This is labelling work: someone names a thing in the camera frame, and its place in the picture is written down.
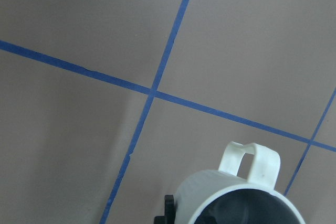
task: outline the gray tile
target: gray tile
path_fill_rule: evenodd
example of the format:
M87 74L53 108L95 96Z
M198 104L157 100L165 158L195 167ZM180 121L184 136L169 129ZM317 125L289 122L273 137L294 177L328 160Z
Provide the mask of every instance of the gray tile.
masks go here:
M310 138L336 82L336 0L191 0L159 87Z
M151 86L181 0L0 0L0 37Z
M98 223L145 95L0 51L0 223Z
M155 99L108 223L152 223L163 213L164 195L175 193L194 172L218 169L230 141L256 142L277 151L282 166L276 189L282 193L305 148L279 135ZM243 164L240 175L246 176L248 165Z
M335 152L312 146L289 190L288 198L307 223L335 223L335 163Z
M316 136L316 141L336 147L336 100L331 104Z

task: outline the cup rim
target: cup rim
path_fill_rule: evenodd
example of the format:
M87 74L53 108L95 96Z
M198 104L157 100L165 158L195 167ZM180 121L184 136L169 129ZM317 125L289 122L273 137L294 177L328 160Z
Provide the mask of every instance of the cup rim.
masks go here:
M305 224L305 221L303 219L303 217L301 216L300 212L296 209L296 207L281 193L270 189L268 187L264 187L261 185L257 185L257 184L252 184L252 183L244 183L244 184L237 184L237 185L232 185L232 186L228 186L225 187L217 192L215 192L214 194L210 195L205 201L203 201L200 206L193 212L192 216L190 217L188 224L194 224L197 217L202 213L202 211L211 203L213 202L215 199L219 198L222 195L225 195L227 193L233 192L233 191L237 191L237 190L242 190L242 189L254 189L254 190L261 190L261 191L265 191L269 194L271 194L272 196L275 196L277 198L279 198L282 202L284 202L289 208L290 210L295 214L295 216L298 218L298 221L301 224Z

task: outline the white cup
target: white cup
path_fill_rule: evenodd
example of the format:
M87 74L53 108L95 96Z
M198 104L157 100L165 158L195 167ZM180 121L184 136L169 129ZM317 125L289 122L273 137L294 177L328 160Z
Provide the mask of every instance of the white cup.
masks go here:
M245 153L254 155L247 179L237 177ZM295 206L274 191L279 170L277 152L229 143L218 170L197 172L179 186L175 224L304 224Z

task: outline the mug handle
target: mug handle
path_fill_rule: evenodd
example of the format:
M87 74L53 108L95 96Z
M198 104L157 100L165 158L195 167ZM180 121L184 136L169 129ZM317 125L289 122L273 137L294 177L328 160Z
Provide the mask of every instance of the mug handle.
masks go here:
M245 153L254 155L247 182L274 189L280 171L280 156L265 146L230 142L225 148L218 170L237 176Z

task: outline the painter's tape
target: painter's tape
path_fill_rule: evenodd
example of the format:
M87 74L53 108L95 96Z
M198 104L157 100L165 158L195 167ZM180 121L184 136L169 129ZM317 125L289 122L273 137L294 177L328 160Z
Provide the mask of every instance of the painter's tape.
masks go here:
M170 102L173 102L173 103L176 103L176 104L180 104L180 105L192 108L192 109L200 110L200 111L203 111L203 112L211 114L211 115L219 116L221 118L226 118L226 119L229 119L231 121L235 121L237 123L245 124L245 125L260 129L260 130L264 130L264 131L268 131L268 132L271 132L271 133L274 133L274 134L277 134L277 135L280 135L280 136L288 137L288 138L291 138L291 139L294 139L294 140L297 140L297 141L300 141L300 142L303 142L303 143L309 143L309 139L304 138L302 136L298 136L298 135L295 135L295 134L292 134L292 133L289 133L289 132L286 132L286 131L282 131L282 130L279 130L277 128L271 127L271 126L264 125L262 123L257 123L255 121L251 121L251 120L246 119L246 118L241 118L240 116L232 115L232 114L229 114L229 113L224 112L224 111L213 109L213 108L210 108L210 107L205 106L205 105L201 105L201 104L196 103L196 102L191 102L191 101L179 98L179 97L175 97L175 96L170 95L170 94L166 94L166 93L157 91L155 96L157 98L160 98L160 99L163 99L163 100L166 100L166 101L170 101Z
M129 81L125 81L117 77L109 76L104 73L91 71L79 65L69 63L67 61L60 60L52 56L44 55L39 52L35 52L27 48L20 47L20 46L17 46L17 45L14 45L14 44L2 41L2 40L0 40L0 49L29 58L29 59L40 61L40 62L49 64L49 65L52 65L54 67L58 67L58 68L62 68L62 69L74 72L74 73L78 73L83 76L91 77L91 78L94 78L100 81L108 82L110 84L114 84L114 85L117 85L123 88L137 91L143 94L149 94L150 92L150 89L144 86L141 86L141 85L129 82Z
M319 123L317 124L317 126L316 126L316 128L314 130L314 133L311 136L311 139L310 139L309 143L307 144L307 147L304 150L303 155L301 156L301 159L299 160L299 163L298 163L298 165L297 165L297 167L296 167L296 169L295 169L295 171L294 171L294 173L293 173L293 175L292 175L292 177L291 177L291 179L290 179L290 181L289 181L289 183L288 183L288 185L286 187L285 193L283 195L286 196L287 193L288 193L288 191L289 191L289 189L291 188L291 186L292 186L292 184L293 184L296 176L298 175L298 172L299 172L299 170L301 168L301 165L302 165L303 161L305 160L305 158L307 156L307 153L308 153L308 151L310 149L310 146L311 145L320 146L320 147L322 147L322 146L326 147L327 146L327 145L324 145L322 143L315 142L315 137L316 137L317 133L320 130L320 127L321 127L321 125L322 125L322 123L324 121L324 118L325 118L327 112L329 111L329 108L330 108L330 106L331 106L331 104L332 104L332 102L333 102L333 100L335 98L335 95L336 95L336 88L334 89L334 92L332 93L332 95L331 95L331 97L329 99L329 102L328 102L328 104L327 104L327 106L326 106L326 108L325 108L325 110L324 110L324 112L323 112L323 114L322 114L322 116L321 116L321 118L319 120ZM329 146L328 150L333 150L333 149L336 149L336 148Z
M136 144L138 142L138 139L139 139L139 136L141 134L144 122L145 122L145 120L146 120L146 118L148 116L149 110L150 110L150 108L152 106L152 103L153 103L153 100L154 100L154 95L156 94L157 88L159 87L160 81L162 79L162 75L163 75L164 69L165 69L165 67L167 65L170 53L171 53L173 45L174 45L174 41L175 41L177 32L178 32L178 30L180 28L180 25L181 25L183 16L185 14L185 10L186 10L186 8L188 6L188 3L189 3L189 0L182 0L182 2L180 4L180 7L178 9L178 12L177 12L177 15L176 15L176 18L175 18L172 30L170 32L170 35L169 35L166 47L165 47L165 49L163 51L163 55L162 55L159 67L158 67L158 69L156 71L156 74L155 74L155 78L154 78L154 81L153 81L153 84L152 84L152 88L151 88L151 90L149 92L149 95L147 97L145 106L144 106L144 108L142 110L139 122L137 124L136 129L135 129L133 138L131 140L131 143L129 145L129 148L127 150L125 158L124 158L124 160L122 162L122 165L120 167L117 179L114 182L114 185L113 185L110 197L109 197L109 199L108 199L108 201L106 203L103 215L102 215L102 217L100 219L100 222L99 222L100 224L105 224L106 223L106 220L108 218L109 212L111 210L111 206L112 206L112 204L113 204L113 202L114 202L114 200L115 200L115 198L117 196L120 184L122 182L122 179L123 179L123 177L125 175L125 172L126 172L126 170L128 168L128 164L130 162L130 156L133 153L134 148L135 148L135 146L136 146Z

